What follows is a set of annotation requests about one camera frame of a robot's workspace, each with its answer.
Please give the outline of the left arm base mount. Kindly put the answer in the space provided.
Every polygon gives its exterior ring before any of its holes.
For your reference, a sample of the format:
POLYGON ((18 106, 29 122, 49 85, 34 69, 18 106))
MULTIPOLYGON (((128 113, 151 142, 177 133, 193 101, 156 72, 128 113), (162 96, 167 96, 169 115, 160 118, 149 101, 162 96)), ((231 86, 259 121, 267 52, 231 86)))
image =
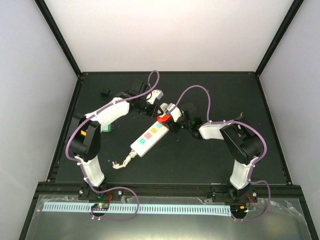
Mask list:
POLYGON ((78 199, 83 201, 89 201, 89 202, 111 202, 115 201, 118 198, 120 198, 123 193, 124 189, 114 189, 112 191, 103 192, 107 189, 107 186, 105 184, 102 184, 99 187, 94 187, 94 190, 88 185, 84 184, 78 193, 78 199))

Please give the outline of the green plug adapter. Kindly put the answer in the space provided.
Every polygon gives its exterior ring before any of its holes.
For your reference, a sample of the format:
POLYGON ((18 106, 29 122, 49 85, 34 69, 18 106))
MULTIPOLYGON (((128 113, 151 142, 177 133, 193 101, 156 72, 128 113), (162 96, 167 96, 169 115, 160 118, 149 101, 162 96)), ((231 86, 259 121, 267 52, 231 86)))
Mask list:
POLYGON ((114 129, 114 125, 108 124, 102 131, 104 133, 110 133, 114 129))

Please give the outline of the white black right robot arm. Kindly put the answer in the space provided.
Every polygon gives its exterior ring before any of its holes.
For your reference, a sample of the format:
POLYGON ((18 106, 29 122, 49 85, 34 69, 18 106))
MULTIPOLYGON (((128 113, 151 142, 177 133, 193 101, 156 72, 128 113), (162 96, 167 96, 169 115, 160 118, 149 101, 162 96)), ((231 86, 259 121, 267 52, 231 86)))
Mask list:
POLYGON ((227 187, 228 198, 240 201, 250 187, 250 180, 255 161, 265 154, 266 142, 254 130, 247 119, 241 115, 230 121, 214 123, 204 121, 198 115, 197 108, 187 103, 182 109, 171 103, 166 109, 169 119, 164 125, 172 132, 188 130, 198 140, 223 140, 234 158, 232 174, 227 187))

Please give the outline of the red cube socket adapter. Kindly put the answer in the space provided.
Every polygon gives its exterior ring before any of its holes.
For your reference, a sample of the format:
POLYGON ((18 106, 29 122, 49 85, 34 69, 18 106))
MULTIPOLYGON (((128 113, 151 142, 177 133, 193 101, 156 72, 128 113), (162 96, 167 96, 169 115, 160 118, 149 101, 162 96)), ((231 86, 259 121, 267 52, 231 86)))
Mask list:
POLYGON ((157 121, 162 124, 164 122, 167 122, 169 121, 170 119, 172 118, 171 115, 168 115, 168 114, 163 114, 163 115, 160 115, 157 117, 157 121))

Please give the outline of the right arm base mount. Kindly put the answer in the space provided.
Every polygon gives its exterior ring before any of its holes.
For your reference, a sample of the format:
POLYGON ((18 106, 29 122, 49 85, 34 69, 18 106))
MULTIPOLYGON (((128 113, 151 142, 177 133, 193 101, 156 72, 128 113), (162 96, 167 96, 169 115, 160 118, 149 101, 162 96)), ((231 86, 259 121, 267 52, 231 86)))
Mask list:
POLYGON ((213 200, 213 202, 221 203, 248 203, 253 201, 257 203, 257 197, 253 196, 254 189, 249 184, 245 188, 240 190, 236 189, 232 185, 222 184, 215 185, 211 187, 211 192, 208 197, 213 200))

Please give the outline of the black power adapter plug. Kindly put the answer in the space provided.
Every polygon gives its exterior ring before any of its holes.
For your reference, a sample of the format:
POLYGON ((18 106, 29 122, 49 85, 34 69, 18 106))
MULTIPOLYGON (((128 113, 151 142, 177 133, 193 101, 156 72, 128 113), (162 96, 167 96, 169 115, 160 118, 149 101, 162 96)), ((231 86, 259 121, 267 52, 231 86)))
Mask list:
POLYGON ((112 91, 111 90, 103 90, 100 92, 100 95, 103 98, 109 98, 112 95, 112 91))

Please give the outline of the white charger block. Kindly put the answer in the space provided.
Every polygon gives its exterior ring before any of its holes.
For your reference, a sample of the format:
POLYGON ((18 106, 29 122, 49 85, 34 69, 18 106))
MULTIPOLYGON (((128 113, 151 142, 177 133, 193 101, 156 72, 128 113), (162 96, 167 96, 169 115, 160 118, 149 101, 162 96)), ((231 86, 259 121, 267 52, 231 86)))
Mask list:
POLYGON ((170 104, 168 104, 168 103, 162 103, 161 105, 160 105, 160 109, 164 112, 164 113, 168 113, 168 112, 171 112, 172 111, 172 109, 175 107, 175 105, 173 104, 173 103, 170 103, 170 104))

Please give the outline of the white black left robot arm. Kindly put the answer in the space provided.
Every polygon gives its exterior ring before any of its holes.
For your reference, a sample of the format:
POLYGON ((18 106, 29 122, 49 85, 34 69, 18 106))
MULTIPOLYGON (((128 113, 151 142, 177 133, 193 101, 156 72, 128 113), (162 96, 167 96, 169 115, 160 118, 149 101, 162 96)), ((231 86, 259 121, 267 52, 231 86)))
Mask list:
POLYGON ((131 111, 152 118, 157 117, 160 108, 152 97, 158 100, 163 95, 155 94, 158 82, 156 80, 155 84, 150 86, 149 82, 137 80, 129 90, 118 93, 110 102, 97 110, 72 117, 71 134, 66 143, 65 156, 68 160, 77 162, 84 182, 90 187, 89 193, 95 199, 103 199, 108 192, 107 186, 103 184, 105 175, 98 158, 103 130, 131 111))

